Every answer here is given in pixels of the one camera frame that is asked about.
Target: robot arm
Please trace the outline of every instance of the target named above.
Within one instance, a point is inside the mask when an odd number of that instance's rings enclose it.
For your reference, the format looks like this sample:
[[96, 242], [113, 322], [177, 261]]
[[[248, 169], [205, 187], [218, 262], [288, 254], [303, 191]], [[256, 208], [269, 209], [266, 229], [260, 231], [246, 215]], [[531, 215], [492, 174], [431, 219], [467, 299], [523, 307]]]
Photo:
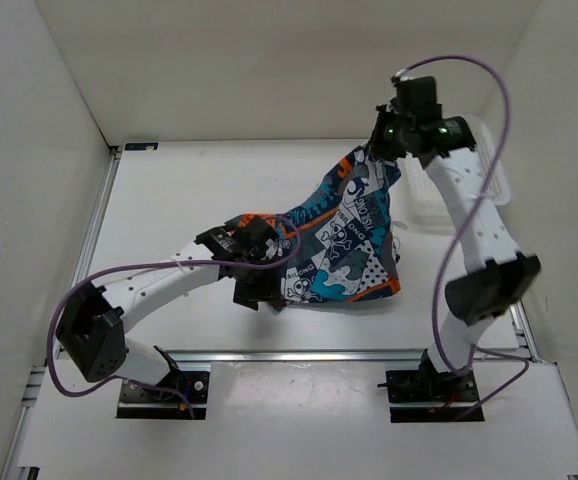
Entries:
[[[540, 271], [538, 257], [525, 257], [509, 235], [494, 203], [479, 199], [483, 182], [476, 142], [462, 117], [442, 118], [433, 77], [392, 78], [396, 97], [378, 107], [370, 152], [380, 158], [418, 158], [438, 188], [460, 242], [467, 275], [445, 287], [449, 314], [421, 368], [433, 383], [468, 373], [472, 348], [494, 319], [507, 311]], [[480, 208], [465, 224], [476, 201]]]
[[[453, 225], [459, 229], [482, 185], [477, 155], [458, 150], [450, 157], [437, 156], [426, 171], [442, 195]], [[524, 258], [490, 198], [482, 200], [460, 242], [468, 274], [463, 278], [471, 280], [458, 279], [445, 288], [450, 311], [440, 330], [446, 355], [459, 369], [469, 363], [471, 346], [478, 343], [496, 316], [520, 299], [540, 269], [537, 257]], [[487, 285], [491, 290], [485, 291]], [[436, 371], [450, 370], [436, 344], [427, 353]]]
[[[258, 301], [272, 300], [279, 291], [278, 275], [238, 265], [265, 263], [275, 254], [277, 240], [276, 231], [257, 216], [231, 234], [213, 228], [165, 260], [177, 268], [86, 284], [65, 306], [56, 336], [88, 382], [114, 375], [175, 388], [178, 369], [168, 354], [125, 338], [126, 333], [163, 305], [224, 277], [236, 279], [234, 301], [239, 304], [257, 309]], [[198, 264], [208, 260], [238, 263]]]

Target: skull print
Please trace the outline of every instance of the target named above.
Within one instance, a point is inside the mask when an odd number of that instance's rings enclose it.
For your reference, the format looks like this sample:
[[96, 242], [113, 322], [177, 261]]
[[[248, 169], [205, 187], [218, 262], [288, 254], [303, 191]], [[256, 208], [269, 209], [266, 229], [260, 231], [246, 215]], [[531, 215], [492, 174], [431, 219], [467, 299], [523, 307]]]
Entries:
[[347, 231], [342, 225], [333, 223], [331, 225], [331, 232], [324, 232], [322, 240], [331, 241], [329, 258], [335, 260], [340, 256], [341, 251], [351, 250], [351, 240], [347, 239]]
[[318, 302], [322, 302], [322, 297], [313, 293], [309, 288], [311, 287], [311, 280], [308, 278], [301, 278], [293, 284], [293, 288], [289, 287], [287, 289], [287, 297], [289, 298], [299, 298], [299, 301], [309, 301], [310, 299], [315, 299]]

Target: white wall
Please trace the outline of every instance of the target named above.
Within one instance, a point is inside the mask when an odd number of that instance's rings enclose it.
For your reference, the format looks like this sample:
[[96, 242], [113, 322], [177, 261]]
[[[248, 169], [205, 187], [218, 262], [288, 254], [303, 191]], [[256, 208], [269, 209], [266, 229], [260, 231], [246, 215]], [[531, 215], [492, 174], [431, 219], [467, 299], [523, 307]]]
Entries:
[[[102, 131], [119, 144], [365, 138], [397, 70], [455, 52], [503, 67], [538, 0], [37, 3]], [[491, 83], [474, 67], [428, 71], [449, 110], [484, 104]]]
[[32, 0], [0, 0], [0, 469], [108, 154]]
[[[513, 124], [504, 164], [514, 198], [504, 214], [542, 260], [526, 303], [578, 423], [578, 1], [542, 1], [506, 78]], [[500, 115], [493, 101], [486, 118], [494, 130]]]

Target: blue patterned cloth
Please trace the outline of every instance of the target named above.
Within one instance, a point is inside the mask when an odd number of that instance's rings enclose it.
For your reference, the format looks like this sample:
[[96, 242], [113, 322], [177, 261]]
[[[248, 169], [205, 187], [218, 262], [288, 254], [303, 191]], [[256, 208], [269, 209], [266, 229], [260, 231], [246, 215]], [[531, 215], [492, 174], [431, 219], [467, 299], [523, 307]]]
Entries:
[[[298, 255], [280, 270], [287, 303], [355, 302], [400, 290], [391, 234], [389, 187], [400, 178], [395, 162], [369, 156], [364, 146], [346, 155], [301, 205], [284, 213], [300, 230]], [[243, 225], [240, 215], [228, 228]], [[291, 251], [295, 234], [279, 232], [280, 252]]]

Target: white table surface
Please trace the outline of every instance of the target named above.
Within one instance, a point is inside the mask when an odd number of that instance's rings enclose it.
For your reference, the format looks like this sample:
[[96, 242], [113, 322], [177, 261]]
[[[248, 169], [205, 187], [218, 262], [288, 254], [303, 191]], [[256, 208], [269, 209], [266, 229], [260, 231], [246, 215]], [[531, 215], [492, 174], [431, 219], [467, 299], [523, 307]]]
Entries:
[[[486, 394], [518, 371], [476, 363]], [[45, 375], [19, 459], [38, 480], [566, 480], [578, 435], [558, 370], [532, 365], [484, 423], [392, 424], [378, 362], [214, 363], [204, 421], [116, 419], [119, 382], [84, 398]], [[58, 373], [84, 387], [68, 360]]]
[[[359, 141], [167, 142], [154, 151], [122, 154], [91, 271], [159, 261], [196, 234], [243, 212], [284, 212], [306, 199], [322, 176]], [[431, 296], [449, 237], [409, 218], [408, 188], [391, 190], [401, 242], [401, 292], [389, 299], [323, 308], [232, 303], [233, 282], [195, 290], [156, 311], [131, 338], [177, 350], [424, 349], [433, 341]], [[464, 273], [458, 251], [447, 278]], [[447, 311], [441, 305], [441, 318]], [[483, 347], [518, 346], [509, 316], [486, 332]]]

